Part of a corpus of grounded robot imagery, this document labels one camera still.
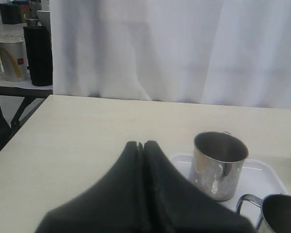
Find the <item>white fabric backdrop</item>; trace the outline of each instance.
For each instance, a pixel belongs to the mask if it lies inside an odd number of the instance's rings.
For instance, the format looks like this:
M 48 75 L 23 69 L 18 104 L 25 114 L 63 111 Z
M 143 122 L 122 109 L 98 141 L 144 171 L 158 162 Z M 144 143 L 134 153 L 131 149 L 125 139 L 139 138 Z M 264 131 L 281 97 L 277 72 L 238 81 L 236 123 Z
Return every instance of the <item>white fabric backdrop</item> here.
M 53 0 L 54 93 L 291 108 L 291 0 Z

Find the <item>mug handle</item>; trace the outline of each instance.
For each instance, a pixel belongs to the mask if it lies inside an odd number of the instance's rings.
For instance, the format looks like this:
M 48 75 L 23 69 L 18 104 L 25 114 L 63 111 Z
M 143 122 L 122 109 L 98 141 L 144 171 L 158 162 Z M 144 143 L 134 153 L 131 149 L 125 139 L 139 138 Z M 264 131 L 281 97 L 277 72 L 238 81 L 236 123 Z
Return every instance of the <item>mug handle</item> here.
M 258 208 L 261 208 L 261 205 L 263 202 L 263 200 L 261 198 L 258 198 L 257 196 L 252 195 L 252 194 L 245 194 L 245 195 L 241 196 L 241 198 L 239 198 L 237 206 L 236 206 L 236 213 L 239 215 L 241 214 L 241 208 L 242 208 L 244 201 L 248 201 L 248 202 L 254 204 L 255 206 L 257 206 Z

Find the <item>plastic tray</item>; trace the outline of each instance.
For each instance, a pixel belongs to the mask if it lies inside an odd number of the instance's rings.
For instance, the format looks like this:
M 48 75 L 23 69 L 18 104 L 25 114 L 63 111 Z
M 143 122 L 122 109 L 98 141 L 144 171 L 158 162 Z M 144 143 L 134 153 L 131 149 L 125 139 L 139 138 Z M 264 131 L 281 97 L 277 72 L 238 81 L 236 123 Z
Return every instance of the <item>plastic tray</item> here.
M 177 153 L 169 160 L 185 178 L 189 177 L 192 154 Z M 269 165 L 258 160 L 247 159 L 243 164 L 235 195 L 230 200 L 219 203 L 235 211 L 238 199 L 244 194 L 254 194 L 264 198 L 272 193 L 288 193 L 288 191 Z M 242 215 L 248 217 L 254 225 L 257 223 L 259 214 L 258 207 L 248 202 L 243 203 Z

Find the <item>black thermos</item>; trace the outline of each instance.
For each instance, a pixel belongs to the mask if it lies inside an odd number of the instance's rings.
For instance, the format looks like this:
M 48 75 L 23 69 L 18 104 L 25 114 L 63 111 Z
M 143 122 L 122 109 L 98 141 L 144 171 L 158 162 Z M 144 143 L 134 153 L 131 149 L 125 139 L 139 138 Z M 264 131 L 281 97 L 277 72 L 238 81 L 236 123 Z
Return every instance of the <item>black thermos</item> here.
M 53 84 L 53 61 L 50 35 L 46 27 L 38 26 L 35 18 L 27 19 L 24 27 L 26 51 L 32 84 Z

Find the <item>floor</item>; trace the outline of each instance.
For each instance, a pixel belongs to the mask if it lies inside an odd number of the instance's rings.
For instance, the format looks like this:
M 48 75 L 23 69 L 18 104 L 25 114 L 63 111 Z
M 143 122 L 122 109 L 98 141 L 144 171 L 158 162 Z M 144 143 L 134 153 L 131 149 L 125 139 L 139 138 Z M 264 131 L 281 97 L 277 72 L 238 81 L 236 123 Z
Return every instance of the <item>floor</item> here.
M 14 117 L 18 107 L 20 106 L 22 97 L 11 97 L 11 96 L 0 96 L 0 106 L 2 113 L 6 121 L 10 124 L 11 120 Z M 24 111 L 23 116 L 30 112 L 42 99 L 36 99 L 26 110 Z

